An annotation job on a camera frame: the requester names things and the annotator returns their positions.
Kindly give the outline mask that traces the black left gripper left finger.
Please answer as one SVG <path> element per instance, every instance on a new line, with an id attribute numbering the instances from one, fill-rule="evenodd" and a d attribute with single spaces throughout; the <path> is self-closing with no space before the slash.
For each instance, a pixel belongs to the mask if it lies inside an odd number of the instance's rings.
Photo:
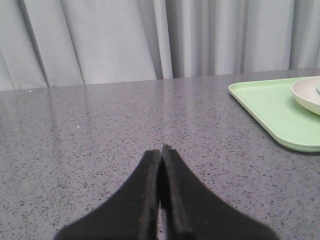
<path id="1" fill-rule="evenodd" d="M 97 209 L 66 226 L 57 240 L 155 240 L 161 152 L 147 150 L 122 187 Z"/>

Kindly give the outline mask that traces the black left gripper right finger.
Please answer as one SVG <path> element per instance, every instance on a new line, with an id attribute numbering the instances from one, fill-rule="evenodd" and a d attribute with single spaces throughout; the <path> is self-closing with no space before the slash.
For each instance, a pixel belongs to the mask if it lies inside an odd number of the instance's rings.
<path id="1" fill-rule="evenodd" d="M 159 195 L 169 240 L 275 240 L 268 226 L 211 192 L 169 145 L 162 148 Z"/>

